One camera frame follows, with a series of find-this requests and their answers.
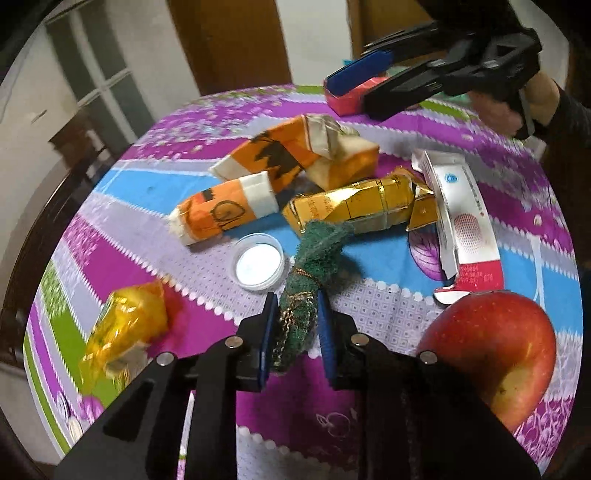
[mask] sleeve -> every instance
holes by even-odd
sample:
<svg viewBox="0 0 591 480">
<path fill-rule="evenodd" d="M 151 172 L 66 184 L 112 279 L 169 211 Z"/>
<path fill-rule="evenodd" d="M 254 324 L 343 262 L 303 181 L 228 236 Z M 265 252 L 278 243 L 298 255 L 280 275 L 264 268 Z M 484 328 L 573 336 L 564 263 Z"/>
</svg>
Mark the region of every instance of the sleeve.
<svg viewBox="0 0 591 480">
<path fill-rule="evenodd" d="M 560 89 L 560 101 L 549 125 L 535 123 L 535 135 L 548 145 L 568 140 L 583 148 L 591 148 L 591 109 Z"/>
</svg>

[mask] orange wrapped package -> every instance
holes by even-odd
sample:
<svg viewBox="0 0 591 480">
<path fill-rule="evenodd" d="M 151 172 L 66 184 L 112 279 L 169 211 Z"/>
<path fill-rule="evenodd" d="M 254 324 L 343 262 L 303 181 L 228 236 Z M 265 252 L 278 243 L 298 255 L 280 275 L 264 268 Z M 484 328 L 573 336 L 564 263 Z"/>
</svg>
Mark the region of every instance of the orange wrapped package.
<svg viewBox="0 0 591 480">
<path fill-rule="evenodd" d="M 182 201 L 168 216 L 185 245 L 279 211 L 267 171 L 226 181 Z"/>
<path fill-rule="evenodd" d="M 330 190 L 372 176 L 378 150 L 330 115 L 299 115 L 244 142 L 210 172 L 227 181 L 266 170 L 277 193 L 305 170 L 310 180 Z"/>
</svg>

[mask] plastic bottle cap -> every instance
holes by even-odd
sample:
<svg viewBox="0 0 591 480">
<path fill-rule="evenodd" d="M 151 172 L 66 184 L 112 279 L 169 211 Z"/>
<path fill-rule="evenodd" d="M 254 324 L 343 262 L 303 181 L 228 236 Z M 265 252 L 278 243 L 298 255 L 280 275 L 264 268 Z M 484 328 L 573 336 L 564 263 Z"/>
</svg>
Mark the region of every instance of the plastic bottle cap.
<svg viewBox="0 0 591 480">
<path fill-rule="evenodd" d="M 261 291 L 277 283 L 284 269 L 285 256 L 277 239 L 253 233 L 236 243 L 229 273 L 242 288 Z"/>
</svg>

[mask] gold string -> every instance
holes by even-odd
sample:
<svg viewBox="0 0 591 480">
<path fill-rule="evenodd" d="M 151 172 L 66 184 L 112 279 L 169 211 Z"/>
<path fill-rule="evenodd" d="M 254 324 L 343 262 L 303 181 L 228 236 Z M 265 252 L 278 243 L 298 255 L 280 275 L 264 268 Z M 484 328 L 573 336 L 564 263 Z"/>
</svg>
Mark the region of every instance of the gold string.
<svg viewBox="0 0 591 480">
<path fill-rule="evenodd" d="M 322 288 L 322 283 L 320 282 L 320 280 L 318 280 L 318 278 L 316 278 L 314 275 L 308 273 L 303 268 L 294 267 L 294 268 L 291 269 L 291 272 L 292 273 L 297 273 L 298 275 L 301 275 L 302 277 L 309 278 L 310 280 L 312 280 L 318 286 L 318 288 Z"/>
<path fill-rule="evenodd" d="M 280 322 L 283 325 L 282 335 L 275 349 L 273 350 L 273 356 L 275 357 L 275 365 L 281 365 L 281 357 L 285 350 L 285 344 L 287 343 L 287 337 L 289 336 L 291 326 L 296 322 L 294 316 L 294 310 L 301 305 L 301 303 L 310 306 L 310 310 L 307 312 L 307 321 L 310 322 L 314 315 L 316 315 L 316 308 L 314 306 L 314 294 L 310 291 L 301 291 L 294 293 L 293 295 L 287 296 L 288 304 L 287 308 L 281 312 Z"/>
</svg>

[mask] gold foil wrapped candy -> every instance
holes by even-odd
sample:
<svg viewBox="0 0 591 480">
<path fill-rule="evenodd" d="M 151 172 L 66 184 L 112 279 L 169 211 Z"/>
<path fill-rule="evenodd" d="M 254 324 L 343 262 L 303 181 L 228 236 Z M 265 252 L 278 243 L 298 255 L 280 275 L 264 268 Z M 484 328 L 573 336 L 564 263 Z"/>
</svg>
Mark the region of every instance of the gold foil wrapped candy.
<svg viewBox="0 0 591 480">
<path fill-rule="evenodd" d="M 382 179 L 297 196 L 282 213 L 298 235 L 306 230 L 311 220 L 347 222 L 355 233 L 366 233 L 404 222 L 408 222 L 407 231 L 410 231 L 435 223 L 439 218 L 431 188 L 402 167 Z"/>
<path fill-rule="evenodd" d="M 92 392 L 100 377 L 124 388 L 148 362 L 146 347 L 168 329 L 160 281 L 115 290 L 100 312 L 80 361 L 80 393 Z"/>
</svg>

